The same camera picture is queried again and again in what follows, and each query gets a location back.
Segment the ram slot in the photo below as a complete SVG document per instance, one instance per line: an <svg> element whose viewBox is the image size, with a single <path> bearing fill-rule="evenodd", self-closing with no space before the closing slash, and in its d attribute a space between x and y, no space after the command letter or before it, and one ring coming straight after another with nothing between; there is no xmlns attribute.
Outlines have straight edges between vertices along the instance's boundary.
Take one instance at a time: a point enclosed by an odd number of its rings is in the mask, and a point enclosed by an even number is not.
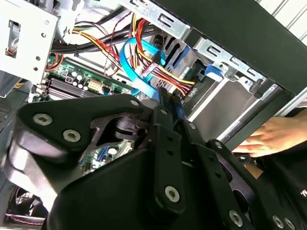
<svg viewBox="0 0 307 230"><path fill-rule="evenodd" d="M97 93L85 91L55 78L49 78L48 93L63 99L100 96Z"/></svg>

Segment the fan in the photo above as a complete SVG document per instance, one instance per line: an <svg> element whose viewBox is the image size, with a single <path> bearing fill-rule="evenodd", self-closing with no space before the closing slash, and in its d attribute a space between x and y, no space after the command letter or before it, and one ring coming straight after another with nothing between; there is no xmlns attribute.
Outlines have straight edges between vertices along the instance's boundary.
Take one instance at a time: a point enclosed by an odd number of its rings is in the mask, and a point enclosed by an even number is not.
<svg viewBox="0 0 307 230"><path fill-rule="evenodd" d="M39 197L16 187L11 194L6 215L14 222L41 225L48 211Z"/></svg>

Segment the human hand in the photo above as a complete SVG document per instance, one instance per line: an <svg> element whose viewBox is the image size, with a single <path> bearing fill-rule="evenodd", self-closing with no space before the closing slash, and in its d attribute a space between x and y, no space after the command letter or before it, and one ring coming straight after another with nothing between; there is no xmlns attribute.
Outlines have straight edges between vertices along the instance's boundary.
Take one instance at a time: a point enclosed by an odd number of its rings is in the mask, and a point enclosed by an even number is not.
<svg viewBox="0 0 307 230"><path fill-rule="evenodd" d="M307 119L272 117L233 152L261 157L287 150L307 140Z"/></svg>

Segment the black mechanical bracket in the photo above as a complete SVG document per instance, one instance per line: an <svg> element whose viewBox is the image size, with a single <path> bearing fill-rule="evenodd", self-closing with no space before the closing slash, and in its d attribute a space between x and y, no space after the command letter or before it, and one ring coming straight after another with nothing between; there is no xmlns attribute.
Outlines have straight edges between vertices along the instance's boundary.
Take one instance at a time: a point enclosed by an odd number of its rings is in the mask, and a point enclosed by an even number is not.
<svg viewBox="0 0 307 230"><path fill-rule="evenodd" d="M202 140L176 96L159 93L153 108L116 95L19 110L7 160L43 201L58 194L43 229L299 229L221 142ZM63 182L86 152L123 139L134 150ZM15 159L24 153L21 169Z"/></svg>

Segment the finger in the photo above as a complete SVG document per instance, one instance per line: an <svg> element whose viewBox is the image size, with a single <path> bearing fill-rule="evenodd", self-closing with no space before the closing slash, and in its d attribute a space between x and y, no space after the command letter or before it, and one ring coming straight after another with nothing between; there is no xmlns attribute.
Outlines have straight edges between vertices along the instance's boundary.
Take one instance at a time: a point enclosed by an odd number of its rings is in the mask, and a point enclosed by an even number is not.
<svg viewBox="0 0 307 230"><path fill-rule="evenodd" d="M259 151L259 152L255 152L255 153L250 153L249 155L251 157L263 157L263 156L266 156L266 155L271 155L272 153L271 152L268 152L268 151Z"/></svg>
<svg viewBox="0 0 307 230"><path fill-rule="evenodd" d="M261 126L259 129L257 129L254 133L252 133L250 136L253 137L253 136L260 136L262 134L264 134L266 132L266 128L265 126Z"/></svg>
<svg viewBox="0 0 307 230"><path fill-rule="evenodd" d="M257 153L263 150L263 145L239 145L233 152Z"/></svg>
<svg viewBox="0 0 307 230"><path fill-rule="evenodd" d="M240 145L263 145L262 135L246 138Z"/></svg>

